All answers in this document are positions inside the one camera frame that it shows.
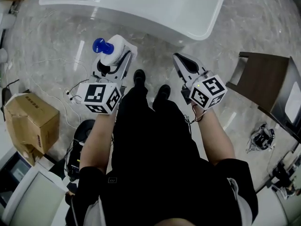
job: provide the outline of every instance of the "black pants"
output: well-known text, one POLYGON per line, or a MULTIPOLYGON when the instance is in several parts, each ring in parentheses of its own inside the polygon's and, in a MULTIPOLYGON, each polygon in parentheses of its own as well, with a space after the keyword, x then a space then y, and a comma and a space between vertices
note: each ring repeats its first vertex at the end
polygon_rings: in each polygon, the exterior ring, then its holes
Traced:
POLYGON ((198 161, 197 146, 178 106, 156 99, 152 110, 147 92, 138 85, 122 98, 113 132, 113 170, 162 170, 198 161))

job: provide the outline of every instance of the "floor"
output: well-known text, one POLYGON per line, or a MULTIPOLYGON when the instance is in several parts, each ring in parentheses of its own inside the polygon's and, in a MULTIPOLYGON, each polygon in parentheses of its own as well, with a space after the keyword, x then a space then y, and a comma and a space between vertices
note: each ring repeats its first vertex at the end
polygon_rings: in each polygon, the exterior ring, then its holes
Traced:
MULTIPOLYGON (((301 72, 301 17, 292 0, 225 0, 211 36, 184 48, 106 21, 53 11, 39 6, 38 1, 25 0, 18 9, 14 27, 6 33, 4 48, 9 62, 0 67, 1 85, 19 78, 22 83, 12 85, 13 92, 30 89, 60 110, 60 138, 49 151, 55 159, 65 155, 75 132, 73 127, 95 117, 84 106, 71 104, 63 91, 90 75, 90 65, 97 56, 92 51, 92 43, 98 37, 109 39, 120 34, 138 47, 137 60, 124 81, 127 89, 133 86, 135 70, 143 69, 150 104, 159 87, 167 83, 172 87, 170 99, 191 117, 191 107, 180 94, 183 83, 171 59, 175 52, 200 59, 224 82, 231 79, 240 51, 292 56, 301 72)), ((259 188, 268 171, 296 141, 257 110, 254 103, 233 91, 214 109, 237 158, 249 163, 254 187, 259 188), (252 130, 265 121, 275 129, 274 151, 246 153, 252 130)), ((192 126, 192 136, 201 156, 206 158, 197 124, 192 126)))

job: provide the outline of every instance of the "black shoe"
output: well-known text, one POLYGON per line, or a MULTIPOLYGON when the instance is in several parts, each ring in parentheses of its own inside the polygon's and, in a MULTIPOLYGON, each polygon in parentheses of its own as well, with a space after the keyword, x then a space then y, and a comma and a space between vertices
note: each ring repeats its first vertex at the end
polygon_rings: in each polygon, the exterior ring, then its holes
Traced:
POLYGON ((170 86, 169 85, 162 85, 158 91, 158 94, 156 95, 156 99, 163 99, 163 100, 168 100, 170 96, 170 86))
POLYGON ((145 83, 145 73, 143 70, 136 70, 134 73, 134 84, 137 85, 143 85, 145 83))

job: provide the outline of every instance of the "white bathtub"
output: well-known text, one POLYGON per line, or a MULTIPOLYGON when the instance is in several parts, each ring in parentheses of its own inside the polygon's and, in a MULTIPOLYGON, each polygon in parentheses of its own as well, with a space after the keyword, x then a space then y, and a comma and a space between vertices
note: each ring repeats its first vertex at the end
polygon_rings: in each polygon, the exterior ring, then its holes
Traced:
POLYGON ((223 0, 40 0, 71 14, 129 26, 174 45, 211 34, 223 0))

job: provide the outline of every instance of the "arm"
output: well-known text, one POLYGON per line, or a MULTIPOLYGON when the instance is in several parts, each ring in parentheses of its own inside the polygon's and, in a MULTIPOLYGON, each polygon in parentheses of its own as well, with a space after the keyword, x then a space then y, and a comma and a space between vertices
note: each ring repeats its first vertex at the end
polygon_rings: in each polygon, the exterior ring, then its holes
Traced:
POLYGON ((116 110, 111 115, 98 115, 93 129, 81 151, 79 170, 96 167, 105 175, 109 163, 111 138, 116 110))
MULTIPOLYGON (((195 106, 194 110, 197 117, 200 118, 203 110, 195 106)), ((202 134, 204 149, 208 160, 216 165, 223 159, 235 158, 233 144, 220 125, 213 109, 209 109, 198 122, 199 129, 202 134)))

